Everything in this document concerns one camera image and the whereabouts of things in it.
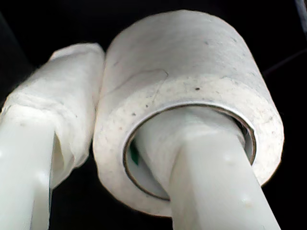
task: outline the dark background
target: dark background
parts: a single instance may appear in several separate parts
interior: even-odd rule
[[[303,100],[307,41],[294,0],[1,0],[0,100],[54,50],[78,42],[99,42],[106,50],[136,20],[176,9],[219,16],[245,39],[285,131],[282,163],[263,191],[283,230],[305,229],[305,211],[301,210],[306,204]],[[50,230],[70,229],[171,230],[172,222],[116,201],[100,184],[91,153],[53,192]]]

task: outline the tape roll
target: tape roll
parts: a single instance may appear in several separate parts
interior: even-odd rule
[[[55,51],[5,101],[1,121],[44,119],[54,125],[51,188],[88,157],[103,70],[104,52],[98,44],[72,45]]]
[[[107,52],[101,92],[93,142],[99,178],[136,210],[171,215],[166,192],[130,145],[146,120],[169,109],[204,106],[232,116],[246,131],[260,184],[280,163],[278,111],[243,38],[215,16],[173,11],[133,24]]]

